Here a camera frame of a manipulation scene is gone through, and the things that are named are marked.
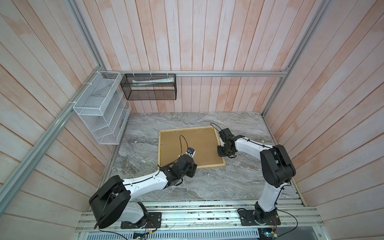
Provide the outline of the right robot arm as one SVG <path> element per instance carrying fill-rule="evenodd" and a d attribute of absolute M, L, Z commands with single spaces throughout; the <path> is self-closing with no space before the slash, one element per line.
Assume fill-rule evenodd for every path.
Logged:
<path fill-rule="evenodd" d="M 219 131 L 221 145 L 217 147 L 220 157 L 234 158 L 237 152 L 248 154 L 261 161 L 266 181 L 259 200 L 255 203 L 254 218 L 257 224 L 265 225 L 276 216 L 276 203 L 284 187 L 289 186 L 296 169 L 282 145 L 269 146 L 246 138 L 234 136 L 230 129 Z"/>

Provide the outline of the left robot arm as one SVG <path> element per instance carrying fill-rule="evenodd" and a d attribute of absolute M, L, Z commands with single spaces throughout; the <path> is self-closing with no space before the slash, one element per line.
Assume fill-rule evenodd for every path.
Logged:
<path fill-rule="evenodd" d="M 105 229 L 115 222 L 128 222 L 137 228 L 146 225 L 149 219 L 146 207 L 132 200 L 155 190 L 178 186 L 185 176 L 192 178 L 197 169 L 194 155 L 194 150 L 189 148 L 177 160 L 140 178 L 111 177 L 89 200 L 96 227 Z"/>

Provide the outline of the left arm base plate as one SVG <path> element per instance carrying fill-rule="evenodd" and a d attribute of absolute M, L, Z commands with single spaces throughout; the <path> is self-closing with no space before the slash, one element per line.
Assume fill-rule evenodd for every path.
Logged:
<path fill-rule="evenodd" d="M 121 229 L 142 229 L 142 228 L 154 228 L 158 229 L 161 227 L 162 213 L 152 212 L 145 214 L 142 219 L 137 223 L 131 223 L 123 221 L 121 223 Z"/>

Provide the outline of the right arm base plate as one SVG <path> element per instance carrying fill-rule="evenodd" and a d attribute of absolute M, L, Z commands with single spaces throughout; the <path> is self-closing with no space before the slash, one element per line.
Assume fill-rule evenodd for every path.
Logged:
<path fill-rule="evenodd" d="M 242 226 L 279 226 L 281 220 L 277 209 L 264 213 L 262 210 L 246 210 L 244 208 L 237 209 Z"/>

